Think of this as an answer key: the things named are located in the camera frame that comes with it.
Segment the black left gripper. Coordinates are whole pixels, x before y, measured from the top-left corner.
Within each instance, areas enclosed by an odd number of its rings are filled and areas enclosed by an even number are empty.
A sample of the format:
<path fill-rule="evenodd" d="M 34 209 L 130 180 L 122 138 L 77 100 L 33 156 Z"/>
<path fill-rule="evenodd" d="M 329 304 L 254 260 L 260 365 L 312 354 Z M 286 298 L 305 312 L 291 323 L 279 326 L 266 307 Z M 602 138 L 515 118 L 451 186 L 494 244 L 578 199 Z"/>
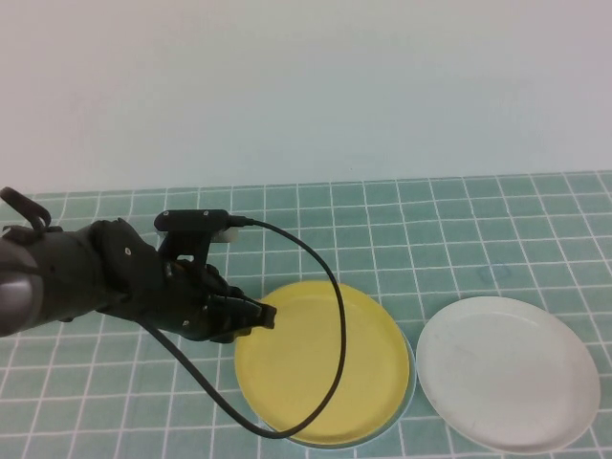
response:
<path fill-rule="evenodd" d="M 273 306 L 238 297 L 207 263 L 213 237 L 229 228 L 226 217 L 158 217 L 155 227 L 165 234 L 157 250 L 120 218 L 91 226 L 106 285 L 121 295 L 106 314 L 143 318 L 194 341 L 235 342 L 252 327 L 274 328 Z"/>

